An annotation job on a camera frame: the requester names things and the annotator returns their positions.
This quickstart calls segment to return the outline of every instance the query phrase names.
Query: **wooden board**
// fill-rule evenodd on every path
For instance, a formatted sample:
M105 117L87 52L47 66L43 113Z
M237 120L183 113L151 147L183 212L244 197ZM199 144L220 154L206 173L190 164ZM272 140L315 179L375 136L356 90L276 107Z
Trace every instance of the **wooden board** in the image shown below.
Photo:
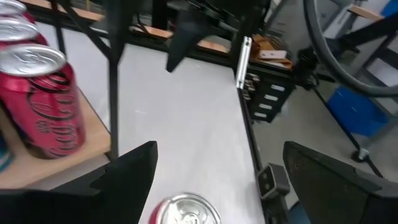
M350 9L348 9L349 12L354 13L358 16L361 16L363 18L367 18L373 21L378 21L380 19L383 19L383 16L375 13L375 12L371 12L368 9L359 7L359 6L352 6Z
M82 93L80 104L85 120L86 143L75 154L55 160L31 156L3 110L0 110L0 129L7 130L4 137L14 154L12 164L0 173L0 189L25 187L110 150L110 135Z
M27 3L27 4L33 4L33 5L44 7L47 9L51 8L50 2L46 1L46 0L20 0L20 2ZM84 17L86 19L100 21L103 18L103 15L101 15L101 14L97 14L94 12L89 12L89 11L77 9L77 8L73 8L73 9L76 11L76 13L79 16ZM60 10L62 12L65 12L65 10L63 10L63 8L61 6L60 6ZM146 26L146 28L150 34L156 35L159 37L168 38L172 35L172 32L169 32L166 30L156 29L156 28L148 27L148 26ZM205 40L202 40L201 42L199 42L198 45L200 47L208 48L211 50L217 50L217 51L224 52L224 53L227 53L229 51L226 47L224 47L220 44L216 44L216 43L205 41Z

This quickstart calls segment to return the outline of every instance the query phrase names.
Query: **black cable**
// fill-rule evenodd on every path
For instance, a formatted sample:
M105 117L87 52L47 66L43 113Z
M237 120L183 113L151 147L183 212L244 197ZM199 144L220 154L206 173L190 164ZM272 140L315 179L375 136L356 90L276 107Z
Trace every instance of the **black cable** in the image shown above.
M334 58L326 39L323 36L317 16L316 0L303 0L305 23L314 51L322 64L330 71L333 78L348 88L370 97L398 96L398 86L379 87L370 86L355 79L347 73Z

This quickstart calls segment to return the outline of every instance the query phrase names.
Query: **red soda can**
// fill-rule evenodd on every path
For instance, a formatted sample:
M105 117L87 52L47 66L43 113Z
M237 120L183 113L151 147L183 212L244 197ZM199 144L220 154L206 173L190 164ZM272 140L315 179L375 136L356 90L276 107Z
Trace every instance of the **red soda can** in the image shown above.
M165 198L152 212L149 224L220 224L216 208L203 197L182 193Z
M27 20L35 24L35 19L26 9L26 6L15 0L0 0L0 17Z
M0 97L46 159L77 152L86 134L72 67L60 51L21 44L0 51Z
M20 19L0 19L0 49L28 43L48 45L36 25Z

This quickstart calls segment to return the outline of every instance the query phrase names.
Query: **white table surface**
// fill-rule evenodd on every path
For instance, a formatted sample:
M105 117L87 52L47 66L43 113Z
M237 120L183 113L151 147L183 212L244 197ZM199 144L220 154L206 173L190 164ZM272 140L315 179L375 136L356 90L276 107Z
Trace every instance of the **white table surface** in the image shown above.
M53 27L39 29L56 47ZM109 127L107 60L82 33L64 30L64 36L78 85ZM183 191L207 198L223 223L264 223L232 70L185 59L170 74L165 61L163 52L128 45L119 69L120 153L158 142L140 223L164 197Z

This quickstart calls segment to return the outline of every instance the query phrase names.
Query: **can top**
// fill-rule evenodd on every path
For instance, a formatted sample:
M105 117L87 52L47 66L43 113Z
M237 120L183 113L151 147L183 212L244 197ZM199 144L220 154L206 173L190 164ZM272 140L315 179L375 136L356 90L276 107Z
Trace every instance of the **can top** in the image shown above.
M39 34L37 26L20 19L0 19L0 41L13 42L30 40Z
M193 193L182 193L168 198L159 208L161 223L220 224L216 208L203 197Z
M0 16L22 14L26 11L26 6L15 0L0 0Z
M27 78L57 72L67 62L62 52L40 44L7 47L0 51L0 58L0 72Z

